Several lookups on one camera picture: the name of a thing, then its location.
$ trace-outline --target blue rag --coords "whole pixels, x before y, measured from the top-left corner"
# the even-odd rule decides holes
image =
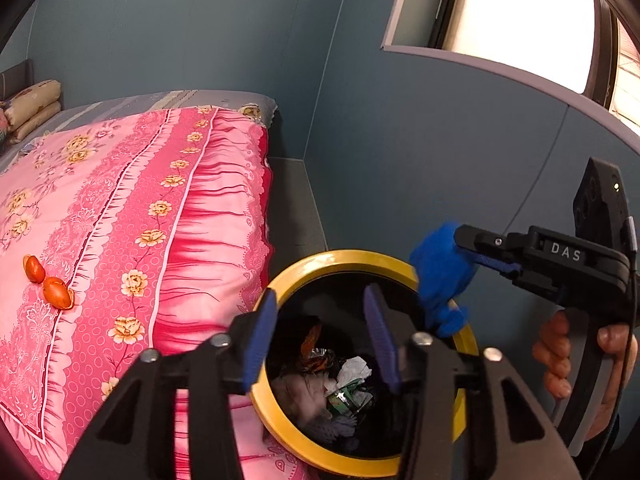
[[[449,337],[466,324],[466,308],[449,308],[476,273],[473,255],[460,250],[453,239],[459,227],[447,222],[429,234],[409,257],[418,274],[418,296],[428,330],[437,326],[438,337]]]

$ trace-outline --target bed frame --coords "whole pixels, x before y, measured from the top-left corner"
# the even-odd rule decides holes
[[[25,59],[0,73],[0,101],[33,85],[33,61]]]

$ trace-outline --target trash can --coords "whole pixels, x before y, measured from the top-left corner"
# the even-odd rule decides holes
[[[416,293],[417,277],[409,264],[369,251],[315,254],[281,272],[269,285],[280,306],[278,323],[270,352],[250,395],[265,427],[300,459],[334,474],[380,478],[398,472],[404,431],[398,433],[388,428],[390,410],[396,400],[379,377],[375,362],[371,364],[372,380],[377,383],[380,398],[363,422],[366,427],[360,429],[360,445],[347,452],[332,445],[317,444],[302,433],[282,411],[270,387],[270,381],[277,377],[282,352],[300,348],[300,342],[315,320],[322,324],[319,347],[333,346],[346,357],[361,352],[373,354],[362,310],[364,288],[370,283],[381,287],[389,307],[408,314],[419,330],[424,328]],[[469,325],[447,343],[461,352],[478,354]],[[465,425],[465,396],[464,391],[459,390],[454,400],[454,441]]]

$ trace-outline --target plastic wrapper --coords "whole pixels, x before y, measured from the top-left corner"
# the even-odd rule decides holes
[[[335,362],[335,353],[326,348],[313,348],[308,357],[300,358],[298,361],[298,371],[303,374],[322,372],[331,368]]]
[[[328,396],[329,410],[338,415],[357,415],[373,400],[372,393],[358,389],[362,382],[362,379],[351,381]]]

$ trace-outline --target trash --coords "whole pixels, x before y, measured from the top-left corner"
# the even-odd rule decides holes
[[[322,444],[332,444],[339,436],[353,436],[358,421],[353,415],[336,415],[331,420],[315,418],[308,423],[303,432]]]
[[[335,353],[326,348],[316,348],[316,343],[322,332],[322,324],[316,324],[309,330],[305,340],[300,345],[300,358],[297,368],[302,373],[321,372],[334,365]]]
[[[313,372],[322,372],[334,365],[335,353],[333,350],[326,348],[313,348],[309,352],[308,357],[300,358],[298,361],[298,370],[308,374]]]
[[[282,411],[298,426],[317,416],[331,418],[324,397],[322,375],[288,374],[271,381],[271,389]]]
[[[347,359],[337,377],[337,388],[341,388],[356,379],[364,381],[371,375],[371,368],[367,366],[367,362],[362,357],[353,357]]]
[[[282,411],[309,438],[337,449],[357,448],[356,432],[365,417],[361,412],[377,397],[375,388],[364,386],[372,370],[362,357],[338,360],[333,349],[321,348],[332,341],[321,340],[321,333],[322,324],[316,323],[300,344],[300,353],[295,343],[271,389]]]
[[[339,415],[357,415],[373,399],[369,392],[357,389],[363,382],[363,379],[353,380],[329,395],[327,401],[330,410]]]

